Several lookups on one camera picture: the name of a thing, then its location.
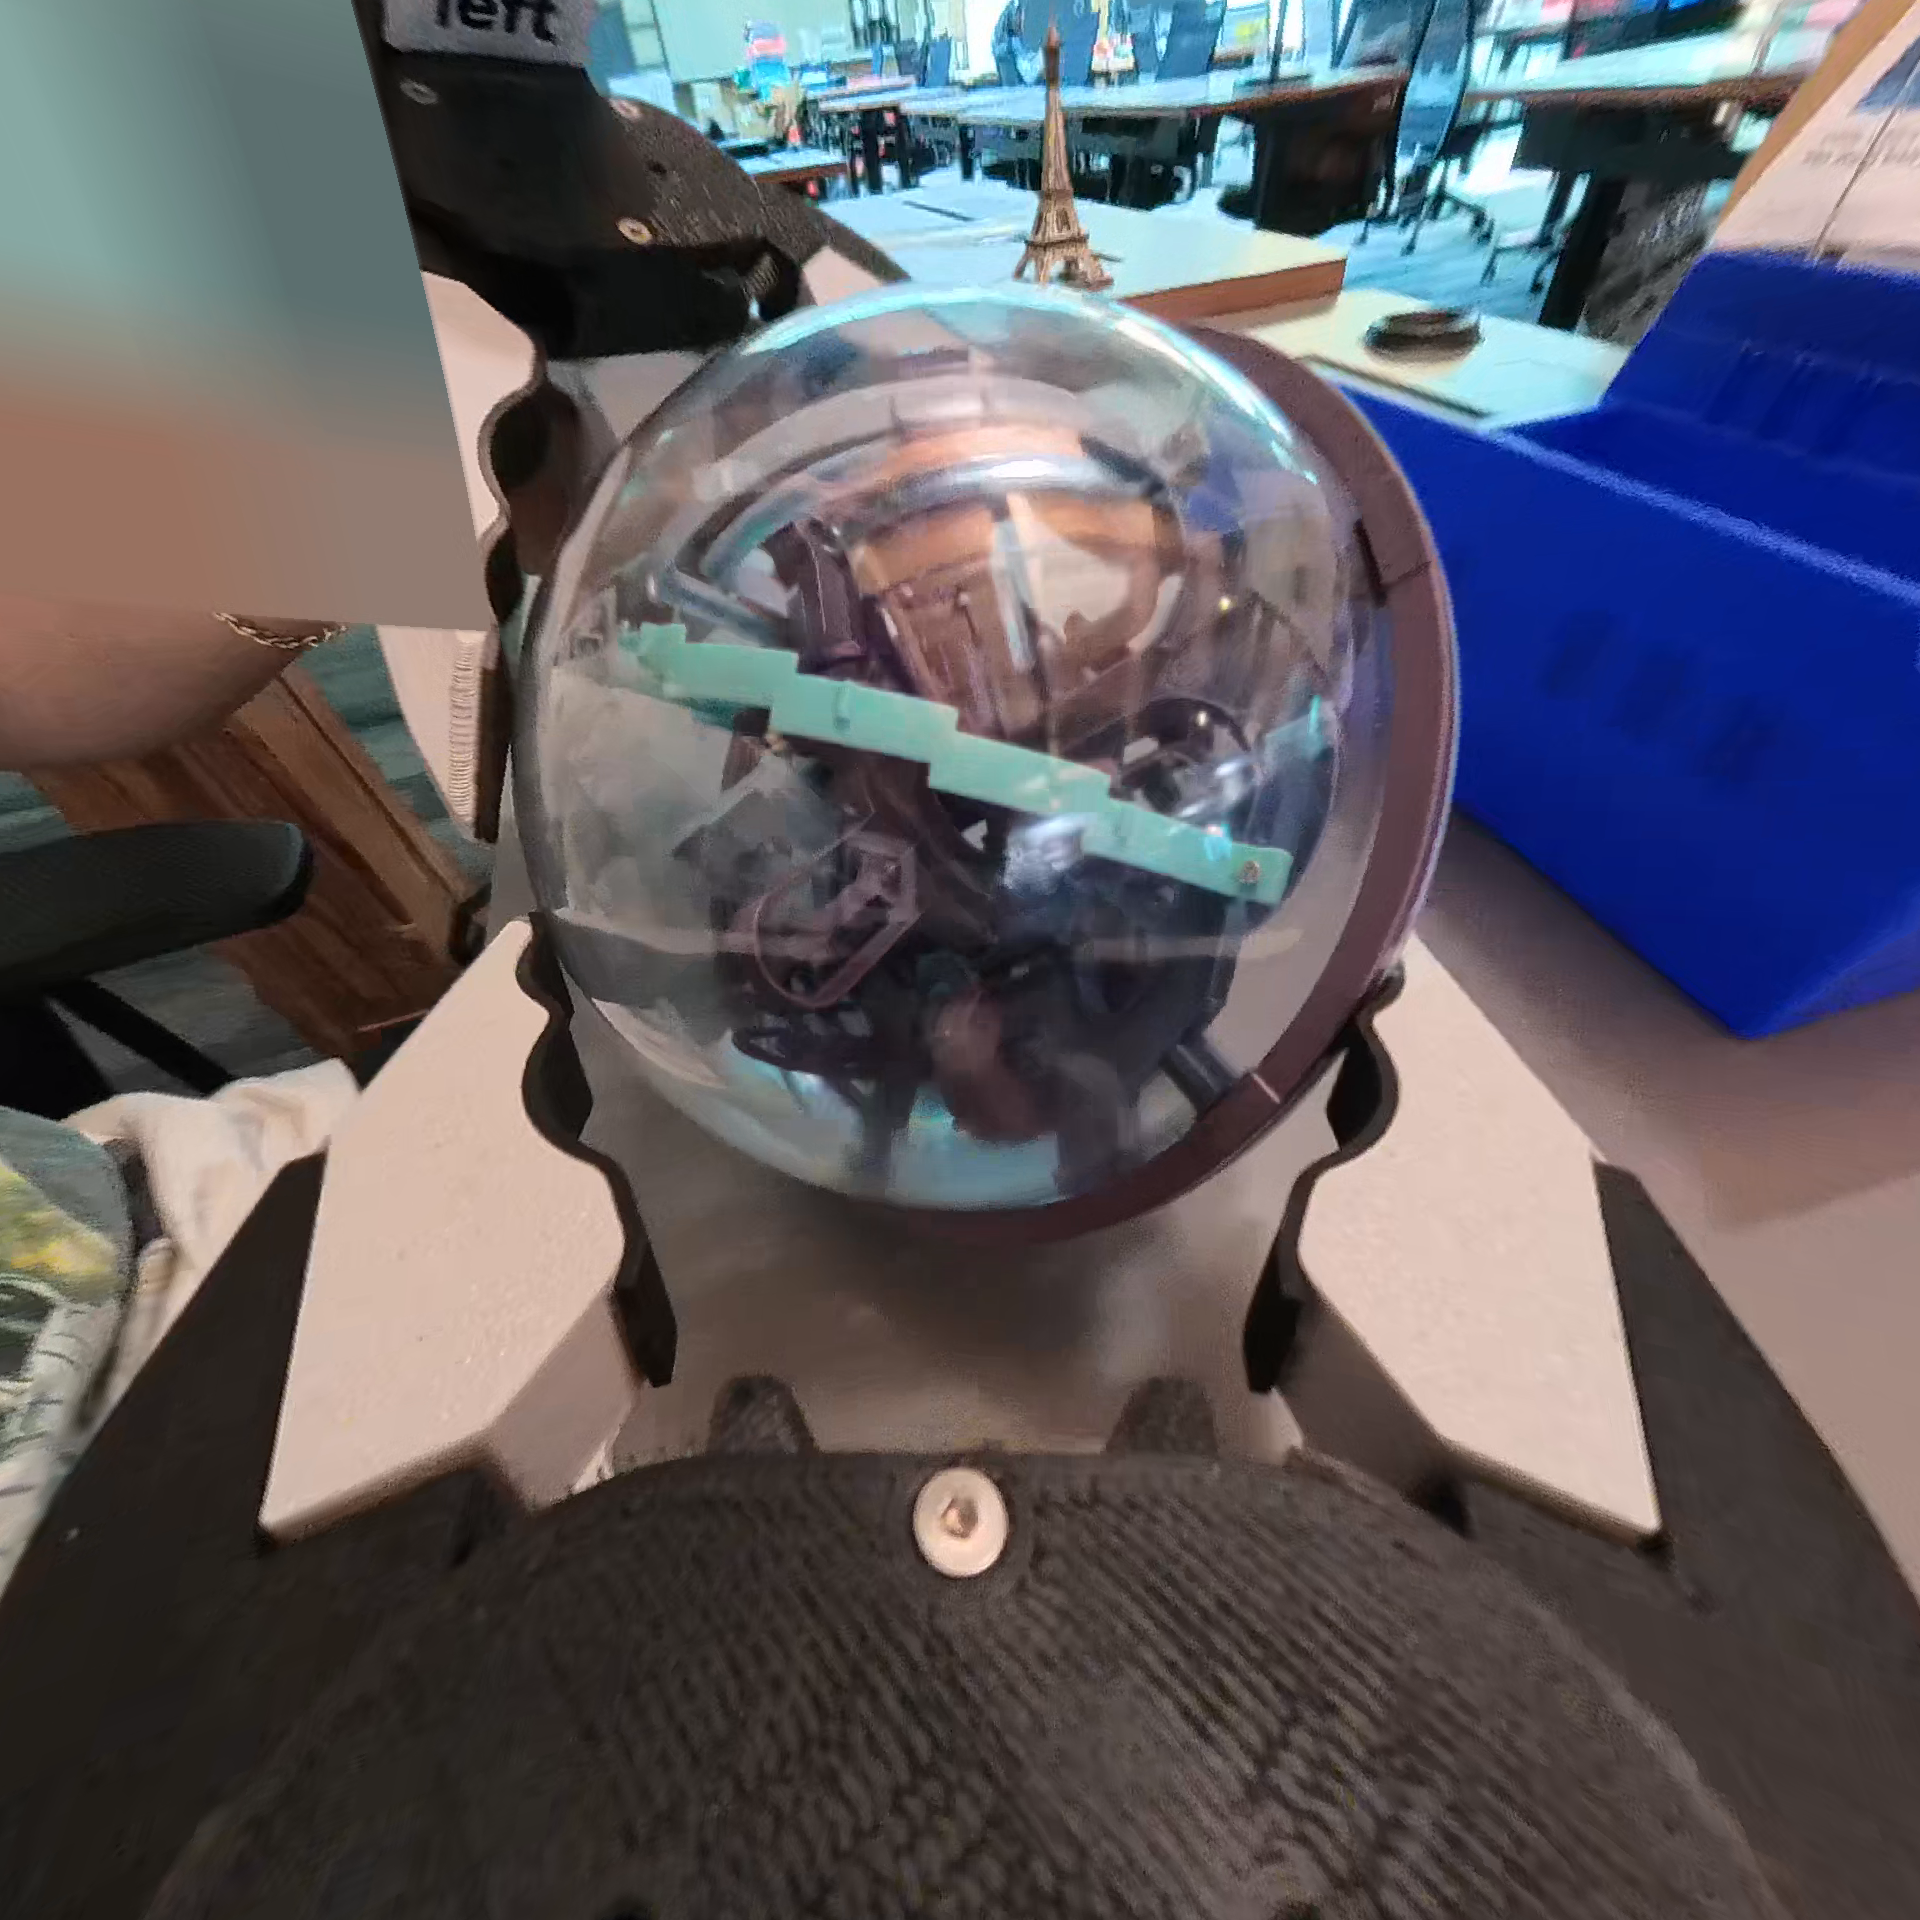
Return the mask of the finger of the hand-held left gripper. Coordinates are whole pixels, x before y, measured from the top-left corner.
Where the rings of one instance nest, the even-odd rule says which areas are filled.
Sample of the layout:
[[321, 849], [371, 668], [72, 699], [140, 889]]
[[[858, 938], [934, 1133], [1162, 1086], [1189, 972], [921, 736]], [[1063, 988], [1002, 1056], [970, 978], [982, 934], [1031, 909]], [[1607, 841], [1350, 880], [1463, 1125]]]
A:
[[564, 366], [479, 293], [425, 274], [452, 443], [482, 564], [482, 621], [422, 632], [422, 766], [473, 843], [498, 837], [515, 738], [515, 655], [540, 581], [610, 456], [610, 426]]

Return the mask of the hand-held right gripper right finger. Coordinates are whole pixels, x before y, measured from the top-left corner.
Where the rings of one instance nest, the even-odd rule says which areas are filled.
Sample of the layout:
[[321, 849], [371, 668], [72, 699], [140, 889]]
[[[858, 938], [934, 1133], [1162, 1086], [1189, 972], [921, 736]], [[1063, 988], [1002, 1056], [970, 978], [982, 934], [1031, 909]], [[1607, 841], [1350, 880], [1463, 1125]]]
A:
[[1356, 1015], [1240, 1353], [1310, 1450], [1661, 1534], [1586, 1133], [1432, 953]]

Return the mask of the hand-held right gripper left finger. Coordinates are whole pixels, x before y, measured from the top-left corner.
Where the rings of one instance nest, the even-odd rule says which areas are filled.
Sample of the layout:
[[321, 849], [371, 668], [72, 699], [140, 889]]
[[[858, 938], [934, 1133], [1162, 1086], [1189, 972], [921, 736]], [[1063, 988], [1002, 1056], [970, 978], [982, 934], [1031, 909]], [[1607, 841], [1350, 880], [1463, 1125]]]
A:
[[305, 1537], [447, 1474], [528, 1510], [587, 1487], [680, 1323], [540, 917], [371, 1072], [322, 1157], [257, 1522]]

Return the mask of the clear plastic maze ball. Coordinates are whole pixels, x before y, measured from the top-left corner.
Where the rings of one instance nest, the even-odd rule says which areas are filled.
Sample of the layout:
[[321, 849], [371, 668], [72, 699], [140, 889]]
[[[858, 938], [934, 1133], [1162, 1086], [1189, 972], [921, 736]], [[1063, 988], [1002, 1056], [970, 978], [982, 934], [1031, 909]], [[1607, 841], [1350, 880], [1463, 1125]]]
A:
[[1103, 298], [877, 289], [610, 442], [522, 627], [528, 922], [730, 1152], [1084, 1239], [1236, 1162], [1380, 1002], [1457, 733], [1359, 399]]

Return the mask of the person's left forearm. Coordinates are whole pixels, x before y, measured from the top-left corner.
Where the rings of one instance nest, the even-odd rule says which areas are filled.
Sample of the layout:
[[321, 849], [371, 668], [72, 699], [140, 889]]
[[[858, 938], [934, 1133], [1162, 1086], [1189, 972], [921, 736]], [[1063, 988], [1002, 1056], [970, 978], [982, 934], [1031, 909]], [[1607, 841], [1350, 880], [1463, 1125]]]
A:
[[321, 621], [4, 596], [4, 771], [177, 747], [229, 722], [337, 635]]

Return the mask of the person's pale clothing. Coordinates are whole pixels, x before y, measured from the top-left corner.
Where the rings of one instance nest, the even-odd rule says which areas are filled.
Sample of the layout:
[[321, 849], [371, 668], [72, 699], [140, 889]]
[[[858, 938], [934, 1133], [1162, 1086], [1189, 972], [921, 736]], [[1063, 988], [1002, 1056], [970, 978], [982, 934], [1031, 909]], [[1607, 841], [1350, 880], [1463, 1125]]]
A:
[[361, 1098], [342, 1062], [238, 1079], [206, 1098], [122, 1090], [69, 1116], [106, 1148], [144, 1194], [165, 1248], [165, 1303], [179, 1311], [291, 1162], [322, 1152]]

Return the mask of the patterned cloth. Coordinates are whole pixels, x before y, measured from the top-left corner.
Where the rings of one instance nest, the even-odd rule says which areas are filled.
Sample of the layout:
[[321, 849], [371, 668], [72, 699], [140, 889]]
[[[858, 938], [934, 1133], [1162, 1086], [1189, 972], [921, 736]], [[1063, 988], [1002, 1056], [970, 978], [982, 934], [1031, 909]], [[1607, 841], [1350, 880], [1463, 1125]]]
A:
[[129, 1190], [106, 1148], [4, 1109], [4, 1580], [90, 1434], [132, 1251]]

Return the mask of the small tower model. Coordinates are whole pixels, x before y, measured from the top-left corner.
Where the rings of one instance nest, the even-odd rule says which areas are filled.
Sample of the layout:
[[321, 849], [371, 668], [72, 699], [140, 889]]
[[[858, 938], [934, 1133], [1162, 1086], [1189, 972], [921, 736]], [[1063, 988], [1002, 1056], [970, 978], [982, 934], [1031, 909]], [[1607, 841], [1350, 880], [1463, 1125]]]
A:
[[1070, 188], [1070, 163], [1067, 163], [1067, 130], [1063, 130], [1063, 102], [1060, 102], [1060, 31], [1049, 24], [1044, 45], [1040, 45], [1040, 72], [1044, 72], [1044, 110], [1040, 110], [1040, 175], [1039, 175], [1039, 209], [1031, 229], [1026, 235], [1017, 266], [1013, 271], [1015, 282], [1031, 289], [1075, 289], [1075, 292], [1105, 292], [1114, 283], [1103, 257], [1089, 249], [1089, 235], [1079, 222], [1075, 188]]

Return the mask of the blue plastic bin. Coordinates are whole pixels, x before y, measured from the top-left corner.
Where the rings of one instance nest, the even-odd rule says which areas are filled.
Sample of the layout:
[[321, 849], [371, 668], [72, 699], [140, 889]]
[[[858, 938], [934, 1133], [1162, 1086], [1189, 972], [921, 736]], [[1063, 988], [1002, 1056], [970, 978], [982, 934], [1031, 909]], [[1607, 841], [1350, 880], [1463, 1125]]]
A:
[[1437, 543], [1457, 807], [1742, 1040], [1915, 990], [1915, 279], [1710, 253], [1559, 419], [1356, 391]]

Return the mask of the black office chair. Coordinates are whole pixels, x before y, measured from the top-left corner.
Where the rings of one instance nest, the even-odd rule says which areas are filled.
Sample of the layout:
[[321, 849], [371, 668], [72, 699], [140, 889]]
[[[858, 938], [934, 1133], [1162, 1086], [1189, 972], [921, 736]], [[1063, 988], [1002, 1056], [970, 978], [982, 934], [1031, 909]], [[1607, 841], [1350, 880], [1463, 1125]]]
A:
[[1368, 245], [1373, 229], [1401, 229], [1401, 253], [1412, 253], [1419, 233], [1443, 212], [1464, 212], [1468, 235], [1493, 243], [1496, 227], [1486, 206], [1463, 200], [1449, 188], [1449, 169], [1463, 156], [1459, 116], [1474, 72], [1481, 12], [1481, 4], [1426, 4], [1409, 41], [1409, 72], [1392, 156], [1380, 190], [1360, 215], [1359, 245]]

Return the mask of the printed instruction sheet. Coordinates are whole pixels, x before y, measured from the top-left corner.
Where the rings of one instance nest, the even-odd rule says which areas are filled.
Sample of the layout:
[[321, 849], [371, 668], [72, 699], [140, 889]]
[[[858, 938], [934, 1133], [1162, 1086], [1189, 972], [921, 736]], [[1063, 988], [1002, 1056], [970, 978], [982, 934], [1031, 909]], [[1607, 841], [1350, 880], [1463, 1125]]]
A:
[[1915, 4], [1864, 4], [1838, 31], [1706, 249], [1915, 274]]

